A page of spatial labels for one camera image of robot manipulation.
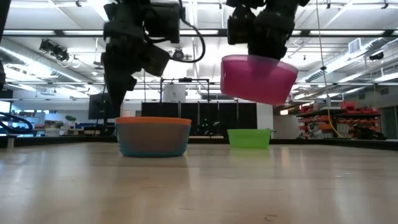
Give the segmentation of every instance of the black cable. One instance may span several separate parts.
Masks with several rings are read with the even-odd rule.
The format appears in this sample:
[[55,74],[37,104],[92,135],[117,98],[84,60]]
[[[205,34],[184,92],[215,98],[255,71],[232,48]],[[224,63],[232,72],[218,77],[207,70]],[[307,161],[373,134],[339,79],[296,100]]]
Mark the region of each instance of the black cable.
[[10,128],[9,126],[5,125],[2,121],[0,121],[0,126],[2,128],[4,128],[9,133],[12,133],[12,134],[28,134],[33,129],[33,125],[29,121],[25,120],[24,118],[20,118],[18,116],[14,116],[14,115],[9,114],[9,113],[0,112],[0,114],[5,116],[5,117],[8,117],[8,118],[12,118],[12,119],[15,119],[15,120],[18,120],[18,121],[22,121],[23,123],[27,124],[28,129],[20,131],[20,130],[14,129],[14,128]]
[[[104,89],[102,90],[101,104],[100,105],[102,105],[104,103],[105,88],[106,88],[106,83],[104,84]],[[94,137],[96,137],[96,133],[97,133],[98,120],[99,120],[99,118],[97,117],[97,122],[95,123],[95,130],[94,130],[94,134],[93,134]]]
[[[181,21],[182,21],[184,24],[186,24],[187,26],[191,27],[191,28],[198,34],[199,39],[200,39],[200,43],[201,43],[201,46],[202,46],[202,52],[201,52],[200,57],[198,57],[197,59],[194,59],[194,60],[180,60],[180,59],[176,59],[176,58],[173,58],[173,57],[170,57],[170,59],[171,59],[171,60],[174,60],[174,61],[176,61],[176,62],[182,62],[182,63],[197,63],[197,62],[199,62],[200,60],[202,60],[202,59],[204,58],[205,54],[206,54],[206,44],[205,44],[205,40],[204,40],[202,34],[199,32],[199,30],[198,30],[195,26],[191,25],[189,22],[187,22],[187,21],[183,18],[183,16],[182,16],[182,11],[183,11],[182,0],[178,0],[178,2],[179,2],[179,4],[180,4],[180,19],[181,19]],[[157,13],[155,10],[153,10],[153,8],[150,8],[149,10],[151,10],[151,11],[155,14],[155,16],[157,16],[158,18],[160,18],[160,16],[158,15],[158,13]],[[154,40],[154,39],[151,39],[147,34],[144,35],[144,38],[145,38],[145,41],[148,42],[148,43],[150,43],[150,44],[158,44],[158,43],[162,43],[162,42],[168,41],[167,38],[162,38],[162,39],[157,39],[157,40],[155,39],[155,40]]]
[[[183,11],[182,0],[178,0],[178,2],[180,3],[180,10],[181,10],[181,12],[182,12],[182,11]],[[198,34],[199,39],[200,39],[200,43],[201,43],[201,47],[202,47],[202,51],[201,51],[201,55],[200,55],[197,59],[195,59],[195,60],[180,60],[180,59],[175,59],[175,58],[173,58],[173,57],[170,57],[170,59],[171,59],[171,60],[174,60],[174,61],[176,61],[176,62],[197,63],[197,62],[199,62],[200,60],[202,60],[202,59],[204,58],[205,54],[206,54],[206,44],[205,44],[205,40],[204,40],[202,34],[199,32],[199,30],[198,30],[195,26],[191,25],[189,22],[187,22],[187,21],[183,18],[182,13],[180,13],[180,19],[181,19],[181,21],[182,21],[185,25],[191,27],[191,28]]]

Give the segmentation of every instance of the green bowl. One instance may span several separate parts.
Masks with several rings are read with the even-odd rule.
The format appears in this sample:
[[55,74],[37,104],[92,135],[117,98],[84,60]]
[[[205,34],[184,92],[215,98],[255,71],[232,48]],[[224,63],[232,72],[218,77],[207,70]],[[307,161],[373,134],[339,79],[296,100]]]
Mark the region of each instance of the green bowl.
[[233,148],[268,149],[270,130],[229,129],[229,145]]

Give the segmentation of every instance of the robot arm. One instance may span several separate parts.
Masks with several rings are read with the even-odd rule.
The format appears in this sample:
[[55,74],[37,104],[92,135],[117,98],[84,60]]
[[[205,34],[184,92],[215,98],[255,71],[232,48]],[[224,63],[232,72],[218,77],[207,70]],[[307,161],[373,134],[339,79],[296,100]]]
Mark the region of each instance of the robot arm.
[[[280,60],[286,54],[285,44],[294,30],[298,6],[309,0],[227,0],[235,7],[228,19],[228,43],[248,44],[253,55]],[[266,6],[255,16],[251,9]],[[104,25],[108,39],[101,60],[105,82],[114,109],[119,110],[127,91],[133,91],[137,80],[131,75],[144,69],[160,77],[170,59],[168,52],[154,45],[157,42],[180,41],[180,20],[185,21],[185,8],[179,3],[151,3],[150,0],[118,0],[104,6],[109,22]],[[203,37],[203,54],[205,45]]]

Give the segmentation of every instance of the magenta plastic bowl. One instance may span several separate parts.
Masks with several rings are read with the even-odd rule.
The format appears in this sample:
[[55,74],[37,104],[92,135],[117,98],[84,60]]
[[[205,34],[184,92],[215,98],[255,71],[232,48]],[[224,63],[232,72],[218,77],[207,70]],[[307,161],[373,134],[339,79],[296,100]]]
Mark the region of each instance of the magenta plastic bowl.
[[283,105],[298,70],[273,58],[229,55],[221,61],[221,92],[245,100]]

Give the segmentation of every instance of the potted plant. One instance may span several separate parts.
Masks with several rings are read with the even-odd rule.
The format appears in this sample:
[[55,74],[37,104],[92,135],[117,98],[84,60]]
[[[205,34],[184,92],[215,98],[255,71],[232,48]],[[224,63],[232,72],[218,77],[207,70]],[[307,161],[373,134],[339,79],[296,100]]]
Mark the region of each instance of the potted plant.
[[68,121],[68,124],[69,124],[69,122],[71,123],[70,129],[73,129],[73,127],[75,125],[76,118],[74,116],[66,115],[65,119]]

